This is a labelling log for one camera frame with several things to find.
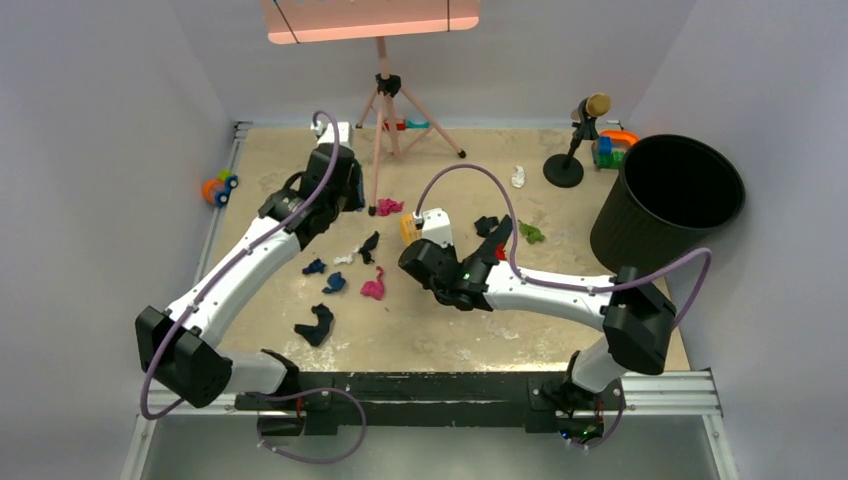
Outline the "yellow slotted scoop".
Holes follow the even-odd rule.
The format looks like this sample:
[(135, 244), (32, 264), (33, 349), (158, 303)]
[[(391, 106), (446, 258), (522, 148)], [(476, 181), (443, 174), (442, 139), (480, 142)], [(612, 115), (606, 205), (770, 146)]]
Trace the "yellow slotted scoop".
[(400, 236), (405, 246), (411, 245), (421, 238), (421, 230), (414, 213), (408, 213), (401, 217), (399, 222)]

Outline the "blue hand brush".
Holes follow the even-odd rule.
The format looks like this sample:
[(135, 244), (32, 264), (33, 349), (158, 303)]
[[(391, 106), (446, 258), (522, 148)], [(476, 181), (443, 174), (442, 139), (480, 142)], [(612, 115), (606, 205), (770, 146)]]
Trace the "blue hand brush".
[(358, 212), (364, 211), (367, 207), (367, 201), (366, 201), (366, 198), (365, 198), (364, 179), (365, 179), (364, 173), (363, 173), (362, 169), (359, 169), (358, 180), (357, 180), (357, 192), (358, 192), (358, 202), (359, 202), (358, 209), (357, 209)]

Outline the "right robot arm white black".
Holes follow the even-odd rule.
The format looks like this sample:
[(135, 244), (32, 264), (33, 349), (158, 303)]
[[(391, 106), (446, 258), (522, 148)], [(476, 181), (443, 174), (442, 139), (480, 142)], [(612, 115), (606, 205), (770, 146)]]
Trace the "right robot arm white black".
[(399, 267), (460, 311), (523, 311), (566, 319), (602, 333), (569, 362), (561, 381), (564, 399), (584, 407), (627, 372), (660, 375), (665, 370), (676, 307), (652, 283), (629, 287), (637, 272), (579, 277), (525, 269), (515, 273), (490, 248), (459, 260), (452, 247), (416, 240)]

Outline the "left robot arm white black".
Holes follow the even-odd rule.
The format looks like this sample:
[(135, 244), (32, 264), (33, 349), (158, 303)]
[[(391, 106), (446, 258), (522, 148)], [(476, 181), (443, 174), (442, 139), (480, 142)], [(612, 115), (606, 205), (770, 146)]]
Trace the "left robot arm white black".
[(257, 393), (272, 408), (292, 405), (298, 367), (269, 349), (222, 353), (235, 317), (288, 261), (326, 232), (342, 212), (363, 207), (362, 167), (345, 145), (321, 144), (258, 210), (239, 242), (186, 294), (135, 320), (141, 368), (180, 400), (202, 408), (226, 393)]

